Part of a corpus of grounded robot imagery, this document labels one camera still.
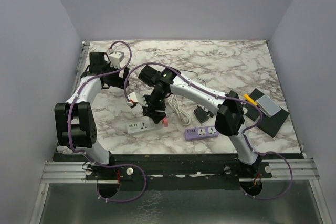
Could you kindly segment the white power strip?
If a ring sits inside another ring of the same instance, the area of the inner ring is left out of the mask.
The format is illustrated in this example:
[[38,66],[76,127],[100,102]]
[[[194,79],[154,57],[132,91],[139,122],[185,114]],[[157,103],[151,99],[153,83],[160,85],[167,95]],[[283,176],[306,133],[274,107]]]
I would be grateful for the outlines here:
[[136,121],[127,125],[128,134],[144,133],[163,128],[163,123],[155,124],[151,119],[145,121]]

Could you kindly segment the pink plug adapter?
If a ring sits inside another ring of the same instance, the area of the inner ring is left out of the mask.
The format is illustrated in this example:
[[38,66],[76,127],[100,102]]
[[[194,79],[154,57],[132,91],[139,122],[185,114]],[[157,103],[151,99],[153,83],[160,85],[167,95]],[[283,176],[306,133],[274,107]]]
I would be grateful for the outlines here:
[[167,117],[163,118],[162,124],[163,124],[164,127],[168,127],[169,123],[168,123]]

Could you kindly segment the purple power strip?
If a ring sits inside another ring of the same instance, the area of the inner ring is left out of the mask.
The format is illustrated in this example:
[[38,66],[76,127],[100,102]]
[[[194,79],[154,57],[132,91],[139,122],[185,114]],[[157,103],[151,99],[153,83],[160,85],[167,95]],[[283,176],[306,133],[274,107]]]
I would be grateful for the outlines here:
[[216,131],[215,126],[201,126],[196,128],[186,129],[184,137],[186,141],[204,140],[208,138],[216,138],[219,133]]

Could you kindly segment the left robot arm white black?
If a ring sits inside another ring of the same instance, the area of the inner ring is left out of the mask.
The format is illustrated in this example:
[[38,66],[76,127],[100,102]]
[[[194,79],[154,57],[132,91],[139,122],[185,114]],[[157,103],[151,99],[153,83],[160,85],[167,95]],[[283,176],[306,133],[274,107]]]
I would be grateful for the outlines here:
[[123,59],[121,51],[91,52],[79,87],[66,102],[54,108],[58,144],[87,157],[92,166],[98,166],[104,179],[115,175],[116,166],[112,154],[97,141],[91,105],[102,89],[124,88],[130,69],[121,68]]

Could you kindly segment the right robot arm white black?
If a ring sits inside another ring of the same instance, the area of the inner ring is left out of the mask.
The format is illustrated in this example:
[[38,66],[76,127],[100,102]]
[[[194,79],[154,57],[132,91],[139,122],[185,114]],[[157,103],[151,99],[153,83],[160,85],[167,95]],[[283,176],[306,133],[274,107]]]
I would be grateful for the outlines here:
[[226,94],[193,82],[175,69],[157,71],[145,66],[139,79],[153,90],[144,96],[143,115],[155,124],[165,117],[165,99],[179,95],[208,109],[216,116],[215,129],[229,137],[241,163],[241,171],[246,177],[254,177],[260,171],[261,157],[254,151],[245,125],[242,101],[236,92]]

